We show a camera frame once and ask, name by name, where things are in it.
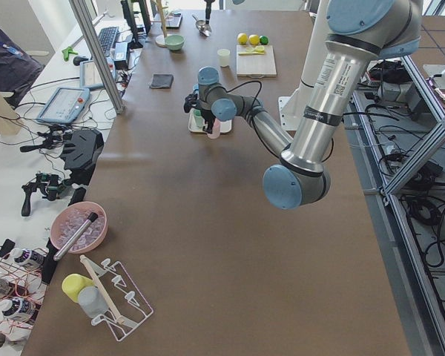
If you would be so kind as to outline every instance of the gray napkin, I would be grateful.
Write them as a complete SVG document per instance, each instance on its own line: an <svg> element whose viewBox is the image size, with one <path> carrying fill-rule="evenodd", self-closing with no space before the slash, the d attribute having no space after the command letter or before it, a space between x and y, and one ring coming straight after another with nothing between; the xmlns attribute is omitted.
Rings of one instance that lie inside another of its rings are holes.
<svg viewBox="0 0 445 356"><path fill-rule="evenodd" d="M167 89L171 88L173 83L173 74L154 74L151 80L150 88L152 89Z"/></svg>

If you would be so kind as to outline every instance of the computer monitor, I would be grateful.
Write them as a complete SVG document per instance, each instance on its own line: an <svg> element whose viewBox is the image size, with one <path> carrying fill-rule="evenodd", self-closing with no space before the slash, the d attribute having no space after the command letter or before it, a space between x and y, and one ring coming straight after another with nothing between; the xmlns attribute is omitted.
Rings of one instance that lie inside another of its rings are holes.
<svg viewBox="0 0 445 356"><path fill-rule="evenodd" d="M145 5L145 1L139 0L140 13L142 14L145 34L139 33L139 28L136 25L135 21L135 12L134 12L134 2L132 0L121 0L120 4L122 5L122 12L124 13L125 21L128 26L131 28L132 32L132 40L129 45L130 48L142 48L145 43L145 37L150 31L150 18L148 16L147 7Z"/></svg>
<svg viewBox="0 0 445 356"><path fill-rule="evenodd" d="M140 15L142 16L143 20L142 30L144 30L145 34L148 35L148 33L150 32L151 21L150 21L150 13L148 12L147 2L146 0L137 0L137 2L139 3Z"/></svg>

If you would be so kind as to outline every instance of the wooden cutting board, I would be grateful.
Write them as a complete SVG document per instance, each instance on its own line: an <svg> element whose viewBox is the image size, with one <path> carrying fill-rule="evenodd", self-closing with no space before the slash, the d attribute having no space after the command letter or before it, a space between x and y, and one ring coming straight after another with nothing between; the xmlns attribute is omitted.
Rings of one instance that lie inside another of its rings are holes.
<svg viewBox="0 0 445 356"><path fill-rule="evenodd" d="M244 52L246 47L237 45L236 49L236 67L237 76L263 77L263 76L277 76L277 69L275 68L274 48L268 44L266 54L253 54L240 56L239 52Z"/></svg>

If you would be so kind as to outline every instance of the yellow fruit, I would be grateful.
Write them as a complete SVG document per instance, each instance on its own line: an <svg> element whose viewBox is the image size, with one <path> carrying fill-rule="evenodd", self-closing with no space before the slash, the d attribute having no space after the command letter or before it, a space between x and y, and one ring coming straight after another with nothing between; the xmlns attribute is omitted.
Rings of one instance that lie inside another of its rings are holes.
<svg viewBox="0 0 445 356"><path fill-rule="evenodd" d="M237 43L240 45L245 45L247 43L247 33L240 33L237 35Z"/></svg>
<svg viewBox="0 0 445 356"><path fill-rule="evenodd" d="M259 35L250 35L249 43L253 46L257 46L259 44Z"/></svg>

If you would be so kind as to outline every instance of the white table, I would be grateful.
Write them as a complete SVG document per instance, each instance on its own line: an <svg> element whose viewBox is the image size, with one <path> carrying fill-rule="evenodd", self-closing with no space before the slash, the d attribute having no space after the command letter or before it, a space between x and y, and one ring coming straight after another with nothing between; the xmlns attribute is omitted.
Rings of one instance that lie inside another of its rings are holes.
<svg viewBox="0 0 445 356"><path fill-rule="evenodd" d="M127 25L123 24L121 19L110 21L107 21L107 19L105 18L96 26L97 31L99 31L100 28L109 26L119 26L121 32L127 29ZM129 31L122 33L120 40L123 40L130 33L131 32ZM79 27L76 26L65 39L61 48L56 51L56 54L50 60L33 86L58 79L79 77L79 67L73 65L73 56L70 56L70 60L65 62L61 49L64 49L75 42L80 35L81 31ZM90 52L84 40L81 40L74 49L80 56L90 57ZM136 50L131 54L130 68L137 62L139 53L140 50ZM46 102L54 93L55 89L62 86L78 87L79 80L72 79L38 86L37 88L32 89L29 94L23 98L22 103ZM94 104L91 108L93 120L95 121L88 120L90 114L88 105L93 101L99 101L99 103ZM18 107L16 112L28 118L24 120L23 123L28 126L32 132L46 132L47 128L45 126L39 125L32 120L36 118L42 108L42 105L24 105ZM105 90L91 91L90 100L83 112L87 112L85 117L83 118L81 115L73 124L92 128L97 126L102 132L104 140L106 140L108 132L112 127L113 120L116 117L116 113L112 107L111 101L108 100ZM69 171L64 172L64 161L60 158L50 158L53 162L51 164L51 162L46 160L45 156L39 153L39 151L21 153L19 151L21 145L17 145L16 143L28 140L30 140L30 133L24 128L22 128L16 136L0 135L0 141L8 144L4 145L3 143L0 143L0 245L3 244L5 239L10 239L14 241L16 247L19 248L44 248L49 237L49 228L56 215L67 207L73 189L67 189L62 199L53 202L42 199L42 195L39 191L33 193L31 196L30 216L21 216L21 209L24 202L22 185L34 178L37 171L59 174L61 177L63 176L63 173L65 173L66 178L69 177L70 173ZM39 137L38 139L35 139L34 144L39 144L42 140L43 139ZM33 145L33 142L26 142L22 145ZM50 151L43 151L54 157L58 157L62 149L57 148ZM12 333L10 338L20 338L23 334L27 334L28 332L29 331L27 330L17 331ZM19 354L19 352L14 351L10 347L0 349L0 356L17 354Z"/></svg>

